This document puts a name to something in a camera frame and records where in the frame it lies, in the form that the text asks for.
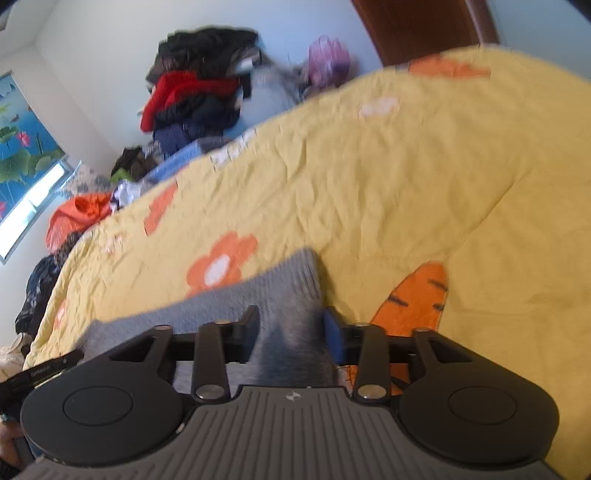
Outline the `light blue fuzzy blanket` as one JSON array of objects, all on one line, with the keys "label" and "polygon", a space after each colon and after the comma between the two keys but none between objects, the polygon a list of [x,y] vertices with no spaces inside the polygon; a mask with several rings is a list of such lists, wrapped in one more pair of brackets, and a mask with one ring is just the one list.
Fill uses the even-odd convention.
[{"label": "light blue fuzzy blanket", "polygon": [[191,161],[213,150],[217,150],[228,144],[226,137],[202,137],[185,145],[174,154],[167,157],[156,168],[147,173],[141,180],[144,185],[154,186],[176,175]]}]

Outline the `yellow carrot print quilt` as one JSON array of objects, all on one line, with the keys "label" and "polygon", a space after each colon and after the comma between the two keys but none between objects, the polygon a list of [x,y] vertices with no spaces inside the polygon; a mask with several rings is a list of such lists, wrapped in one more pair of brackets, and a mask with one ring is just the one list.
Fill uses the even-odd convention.
[{"label": "yellow carrot print quilt", "polygon": [[589,475],[588,80],[464,48],[256,126],[82,236],[25,363],[66,353],[93,320],[245,280],[304,247],[351,321],[441,262],[440,331],[544,388],[560,412],[549,463]]}]

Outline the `grey sweater with navy sleeves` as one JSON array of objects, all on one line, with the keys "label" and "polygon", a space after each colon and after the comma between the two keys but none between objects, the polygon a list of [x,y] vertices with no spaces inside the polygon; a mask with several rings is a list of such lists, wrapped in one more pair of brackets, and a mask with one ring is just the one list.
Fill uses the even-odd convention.
[{"label": "grey sweater with navy sleeves", "polygon": [[325,347],[318,257],[308,248],[249,280],[154,311],[110,322],[95,320],[76,347],[88,361],[155,326],[168,325],[175,334],[194,334],[207,323],[235,323],[249,306],[259,309],[259,335],[249,361],[226,367],[232,393],[242,385],[338,384],[337,368]]}]

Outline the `pile of dark clothes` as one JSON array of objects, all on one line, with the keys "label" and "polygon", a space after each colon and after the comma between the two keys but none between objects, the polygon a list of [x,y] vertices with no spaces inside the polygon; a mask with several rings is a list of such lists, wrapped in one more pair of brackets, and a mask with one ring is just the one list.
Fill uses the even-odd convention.
[{"label": "pile of dark clothes", "polygon": [[149,98],[139,128],[169,156],[200,138],[221,138],[235,127],[238,98],[252,94],[259,33],[205,27],[180,30],[158,44],[145,77]]}]

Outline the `lotus print window blind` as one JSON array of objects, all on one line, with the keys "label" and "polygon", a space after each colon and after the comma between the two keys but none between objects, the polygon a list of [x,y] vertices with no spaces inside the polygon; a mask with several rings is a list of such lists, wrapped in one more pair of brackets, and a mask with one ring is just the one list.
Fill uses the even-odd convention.
[{"label": "lotus print window blind", "polygon": [[1,77],[1,219],[65,152],[45,128],[11,74]]}]

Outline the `dark clothes beside bed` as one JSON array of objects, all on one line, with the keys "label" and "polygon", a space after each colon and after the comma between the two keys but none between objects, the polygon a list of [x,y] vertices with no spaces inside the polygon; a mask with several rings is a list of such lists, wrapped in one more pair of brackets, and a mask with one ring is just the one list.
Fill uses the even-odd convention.
[{"label": "dark clothes beside bed", "polygon": [[70,233],[55,253],[43,257],[33,269],[27,281],[25,301],[15,319],[17,334],[36,337],[59,274],[81,236],[80,232]]}]

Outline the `brown wooden door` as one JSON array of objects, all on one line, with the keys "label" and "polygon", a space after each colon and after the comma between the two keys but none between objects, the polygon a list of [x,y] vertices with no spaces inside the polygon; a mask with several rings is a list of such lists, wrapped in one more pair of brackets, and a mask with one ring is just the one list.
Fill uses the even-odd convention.
[{"label": "brown wooden door", "polygon": [[485,1],[353,0],[353,7],[386,66],[499,42]]}]

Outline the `white crumpled cloth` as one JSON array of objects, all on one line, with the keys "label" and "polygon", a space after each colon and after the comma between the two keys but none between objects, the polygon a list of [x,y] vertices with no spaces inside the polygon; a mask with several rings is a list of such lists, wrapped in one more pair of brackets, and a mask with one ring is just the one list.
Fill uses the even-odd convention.
[{"label": "white crumpled cloth", "polygon": [[117,184],[110,197],[110,209],[114,213],[138,200],[152,188],[150,182],[123,180]]}]

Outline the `pink plastic bag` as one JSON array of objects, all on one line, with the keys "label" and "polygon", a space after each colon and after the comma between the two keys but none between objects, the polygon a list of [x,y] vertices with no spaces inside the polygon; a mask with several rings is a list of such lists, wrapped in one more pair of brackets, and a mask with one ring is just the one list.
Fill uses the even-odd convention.
[{"label": "pink plastic bag", "polygon": [[318,89],[339,87],[348,80],[351,55],[341,40],[322,35],[308,48],[308,79]]}]

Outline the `beige jacket on floor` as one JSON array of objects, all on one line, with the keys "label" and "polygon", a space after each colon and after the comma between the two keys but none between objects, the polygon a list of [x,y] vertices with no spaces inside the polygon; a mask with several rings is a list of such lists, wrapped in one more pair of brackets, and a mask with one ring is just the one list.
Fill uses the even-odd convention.
[{"label": "beige jacket on floor", "polygon": [[0,382],[4,382],[23,370],[25,354],[23,349],[29,347],[32,337],[28,333],[19,333],[13,342],[0,349]]}]

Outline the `orange plastic bag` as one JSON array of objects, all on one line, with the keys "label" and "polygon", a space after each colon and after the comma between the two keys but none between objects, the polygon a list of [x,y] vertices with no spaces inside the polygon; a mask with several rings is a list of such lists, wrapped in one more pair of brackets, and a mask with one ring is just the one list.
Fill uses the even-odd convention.
[{"label": "orange plastic bag", "polygon": [[45,237],[50,253],[55,253],[72,233],[85,232],[111,214],[111,193],[89,193],[72,197],[52,214]]}]

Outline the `red garment on pile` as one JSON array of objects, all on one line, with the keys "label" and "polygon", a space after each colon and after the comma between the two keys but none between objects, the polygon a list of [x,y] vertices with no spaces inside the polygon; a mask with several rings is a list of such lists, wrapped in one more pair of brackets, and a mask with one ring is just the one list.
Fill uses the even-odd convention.
[{"label": "red garment on pile", "polygon": [[235,94],[238,86],[239,81],[236,78],[199,79],[195,72],[188,70],[164,73],[143,107],[139,128],[144,133],[153,131],[158,112],[191,95],[211,94],[224,99]]}]

